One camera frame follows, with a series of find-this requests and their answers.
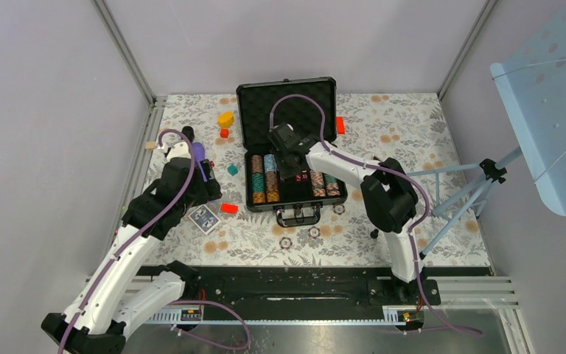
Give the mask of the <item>black poker chip case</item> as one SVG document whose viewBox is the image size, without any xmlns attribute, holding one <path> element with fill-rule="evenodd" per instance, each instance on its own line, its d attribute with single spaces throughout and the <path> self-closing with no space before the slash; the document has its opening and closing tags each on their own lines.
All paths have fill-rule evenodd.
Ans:
<svg viewBox="0 0 566 354">
<path fill-rule="evenodd" d="M 238 85 L 249 211 L 274 212 L 281 227 L 309 226 L 322 207 L 347 199 L 342 181 L 310 170 L 305 159 L 337 137 L 336 94 L 332 77 Z"/>
</svg>

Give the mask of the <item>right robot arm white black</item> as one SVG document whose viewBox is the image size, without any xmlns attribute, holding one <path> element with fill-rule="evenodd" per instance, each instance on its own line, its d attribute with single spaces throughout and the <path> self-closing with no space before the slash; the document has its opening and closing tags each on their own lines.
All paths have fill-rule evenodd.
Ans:
<svg viewBox="0 0 566 354">
<path fill-rule="evenodd" d="M 419 202 L 413 181 L 398 161 L 372 162 L 342 151 L 317 136 L 302 137 L 291 125 L 270 129 L 279 171 L 286 177 L 312 170 L 327 174 L 361 191 L 367 218 L 384 233 L 391 256 L 391 272 L 397 280 L 394 296 L 410 304 L 422 295 L 417 279 L 420 265 L 410 240 Z"/>
</svg>

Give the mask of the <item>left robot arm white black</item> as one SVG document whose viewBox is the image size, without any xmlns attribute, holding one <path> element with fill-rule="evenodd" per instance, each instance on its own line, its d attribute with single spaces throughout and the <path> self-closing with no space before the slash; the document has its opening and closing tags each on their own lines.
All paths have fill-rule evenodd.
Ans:
<svg viewBox="0 0 566 354">
<path fill-rule="evenodd" d="M 177 260 L 163 265 L 156 281 L 129 299 L 123 296 L 151 251 L 189 209 L 221 196 L 208 159 L 170 159 L 161 177 L 129 203 L 90 283 L 63 312 L 48 313 L 42 321 L 59 353 L 120 353 L 136 329 L 164 306 L 195 300 L 199 273 Z"/>
</svg>

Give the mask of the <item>brown chip stack far left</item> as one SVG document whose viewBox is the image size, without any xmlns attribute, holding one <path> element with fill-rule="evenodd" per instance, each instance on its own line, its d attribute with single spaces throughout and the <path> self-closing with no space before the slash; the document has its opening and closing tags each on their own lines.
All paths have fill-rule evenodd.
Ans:
<svg viewBox="0 0 566 354">
<path fill-rule="evenodd" d="M 264 204 L 266 202 L 264 173 L 262 156 L 253 155 L 251 157 L 251 180 L 253 202 L 255 204 Z"/>
</svg>

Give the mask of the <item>blue playing card deck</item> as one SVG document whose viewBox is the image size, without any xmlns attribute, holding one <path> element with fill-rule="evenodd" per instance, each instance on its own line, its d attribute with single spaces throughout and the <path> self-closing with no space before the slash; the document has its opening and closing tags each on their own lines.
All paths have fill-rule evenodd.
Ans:
<svg viewBox="0 0 566 354">
<path fill-rule="evenodd" d="M 205 235 L 221 224 L 221 220 L 206 205 L 195 207 L 187 216 Z"/>
</svg>

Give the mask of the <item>red block beside case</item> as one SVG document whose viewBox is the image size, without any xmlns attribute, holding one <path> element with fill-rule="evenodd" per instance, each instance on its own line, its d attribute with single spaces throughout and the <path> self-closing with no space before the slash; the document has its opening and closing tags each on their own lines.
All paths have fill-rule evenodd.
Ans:
<svg viewBox="0 0 566 354">
<path fill-rule="evenodd" d="M 342 116 L 336 117 L 336 129 L 338 135 L 344 135 L 346 133 L 346 126 Z"/>
</svg>

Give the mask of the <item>purple chip stack far right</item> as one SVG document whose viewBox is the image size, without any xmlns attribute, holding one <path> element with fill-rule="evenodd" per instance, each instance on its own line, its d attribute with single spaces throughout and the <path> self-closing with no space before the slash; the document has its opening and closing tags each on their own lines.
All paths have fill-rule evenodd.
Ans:
<svg viewBox="0 0 566 354">
<path fill-rule="evenodd" d="M 323 177 L 325 182 L 326 194 L 328 196 L 340 195 L 340 187 L 338 180 L 334 176 L 331 176 L 327 173 L 324 173 Z"/>
</svg>

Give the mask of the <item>teal small cube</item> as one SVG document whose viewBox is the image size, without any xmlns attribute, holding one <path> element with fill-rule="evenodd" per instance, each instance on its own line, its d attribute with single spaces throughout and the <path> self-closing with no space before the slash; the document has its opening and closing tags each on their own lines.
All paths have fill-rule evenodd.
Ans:
<svg viewBox="0 0 566 354">
<path fill-rule="evenodd" d="M 231 164 L 230 166 L 228 166 L 227 171 L 231 176 L 235 176 L 236 174 L 239 173 L 238 167 L 235 166 L 234 164 Z"/>
</svg>

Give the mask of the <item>red rectangular block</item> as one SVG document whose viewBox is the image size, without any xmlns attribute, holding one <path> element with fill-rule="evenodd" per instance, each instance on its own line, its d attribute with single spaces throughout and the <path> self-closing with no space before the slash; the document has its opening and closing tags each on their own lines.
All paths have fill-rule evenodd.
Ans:
<svg viewBox="0 0 566 354">
<path fill-rule="evenodd" d="M 239 212 L 239 209 L 239 206 L 236 204 L 222 203 L 220 205 L 220 210 L 228 214 L 236 214 Z"/>
</svg>

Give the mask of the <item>black microphone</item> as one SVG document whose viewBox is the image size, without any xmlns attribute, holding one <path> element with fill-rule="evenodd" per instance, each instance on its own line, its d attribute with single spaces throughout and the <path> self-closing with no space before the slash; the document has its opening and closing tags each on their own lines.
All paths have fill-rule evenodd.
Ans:
<svg viewBox="0 0 566 354">
<path fill-rule="evenodd" d="M 190 142 L 193 143 L 195 140 L 195 131 L 193 129 L 192 126 L 189 125 L 185 125 L 182 127 L 181 129 L 181 133 L 186 137 L 186 139 Z"/>
</svg>

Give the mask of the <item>yellow cylinder block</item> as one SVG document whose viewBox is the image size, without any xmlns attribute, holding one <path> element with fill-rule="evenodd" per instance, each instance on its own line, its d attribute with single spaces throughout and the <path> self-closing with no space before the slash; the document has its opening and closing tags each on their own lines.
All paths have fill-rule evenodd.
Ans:
<svg viewBox="0 0 566 354">
<path fill-rule="evenodd" d="M 227 111 L 218 116 L 218 125 L 221 129 L 227 129 L 234 124 L 234 113 L 232 111 Z"/>
</svg>

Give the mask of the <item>poker chip right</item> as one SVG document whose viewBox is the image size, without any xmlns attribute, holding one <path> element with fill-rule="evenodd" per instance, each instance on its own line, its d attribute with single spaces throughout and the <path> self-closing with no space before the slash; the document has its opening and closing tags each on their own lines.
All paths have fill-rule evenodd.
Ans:
<svg viewBox="0 0 566 354">
<path fill-rule="evenodd" d="M 332 211 L 336 215 L 342 215 L 346 211 L 346 208 L 342 204 L 335 204 L 335 205 L 332 206 Z"/>
</svg>

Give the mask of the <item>poker chip with die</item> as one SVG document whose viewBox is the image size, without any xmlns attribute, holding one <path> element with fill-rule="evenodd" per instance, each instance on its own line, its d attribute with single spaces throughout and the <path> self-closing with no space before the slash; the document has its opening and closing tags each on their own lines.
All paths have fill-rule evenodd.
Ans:
<svg viewBox="0 0 566 354">
<path fill-rule="evenodd" d="M 311 227 L 308 230 L 308 235 L 309 237 L 311 237 L 312 239 L 316 239 L 317 237 L 321 236 L 321 230 L 318 227 Z"/>
</svg>

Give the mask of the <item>poker chip left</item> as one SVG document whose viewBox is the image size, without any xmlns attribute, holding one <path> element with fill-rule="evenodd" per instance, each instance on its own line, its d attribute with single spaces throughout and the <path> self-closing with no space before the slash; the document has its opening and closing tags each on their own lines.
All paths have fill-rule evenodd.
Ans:
<svg viewBox="0 0 566 354">
<path fill-rule="evenodd" d="M 281 249 L 290 249 L 293 245 L 292 240 L 289 237 L 282 237 L 279 241 L 279 246 Z"/>
</svg>

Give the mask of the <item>floral table mat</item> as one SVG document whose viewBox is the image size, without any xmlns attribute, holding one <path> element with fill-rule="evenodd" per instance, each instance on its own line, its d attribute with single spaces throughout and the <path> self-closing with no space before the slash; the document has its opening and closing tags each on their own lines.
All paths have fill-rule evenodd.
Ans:
<svg viewBox="0 0 566 354">
<path fill-rule="evenodd" d="M 335 144 L 364 159 L 395 158 L 408 172 L 452 167 L 459 164 L 441 105 L 434 94 L 339 94 L 337 113 L 346 133 Z M 214 162 L 222 198 L 209 203 L 221 220 L 205 235 L 188 219 L 181 221 L 152 250 L 146 264 L 156 266 L 179 260 L 192 266 L 362 266 L 382 267 L 391 263 L 384 237 L 372 239 L 371 223 L 364 212 L 359 190 L 349 188 L 343 203 L 346 211 L 336 215 L 332 206 L 321 210 L 314 225 L 321 236 L 312 239 L 314 226 L 281 227 L 273 212 L 250 212 L 245 205 L 245 162 L 241 127 L 235 122 L 227 139 L 220 137 L 218 116 L 237 111 L 233 94 L 179 94 L 168 97 L 159 132 L 192 126 L 196 139 Z M 231 164 L 239 173 L 231 176 Z M 436 199 L 433 175 L 419 183 L 432 201 Z M 462 172 L 440 176 L 440 199 L 445 200 L 466 183 Z M 222 203 L 236 204 L 239 212 L 224 213 Z M 293 245 L 281 249 L 279 241 L 289 237 Z"/>
</svg>

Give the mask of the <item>light blue perforated panel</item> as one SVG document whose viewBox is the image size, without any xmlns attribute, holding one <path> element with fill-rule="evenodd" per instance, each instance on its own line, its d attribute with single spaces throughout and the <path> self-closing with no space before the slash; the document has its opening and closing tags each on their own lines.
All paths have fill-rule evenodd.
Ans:
<svg viewBox="0 0 566 354">
<path fill-rule="evenodd" d="M 566 216 L 566 6 L 490 72 L 543 204 Z"/>
</svg>

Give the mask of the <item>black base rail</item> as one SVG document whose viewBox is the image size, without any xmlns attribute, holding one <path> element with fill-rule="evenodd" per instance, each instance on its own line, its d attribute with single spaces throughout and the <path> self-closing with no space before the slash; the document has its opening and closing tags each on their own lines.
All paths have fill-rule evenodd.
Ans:
<svg viewBox="0 0 566 354">
<path fill-rule="evenodd" d="M 389 268 L 345 267 L 214 267 L 196 266 L 196 283 L 188 299 L 203 296 L 203 320 L 226 321 L 233 316 L 218 304 L 249 321 L 380 320 L 383 307 L 416 308 L 441 304 L 435 280 L 401 285 Z"/>
</svg>

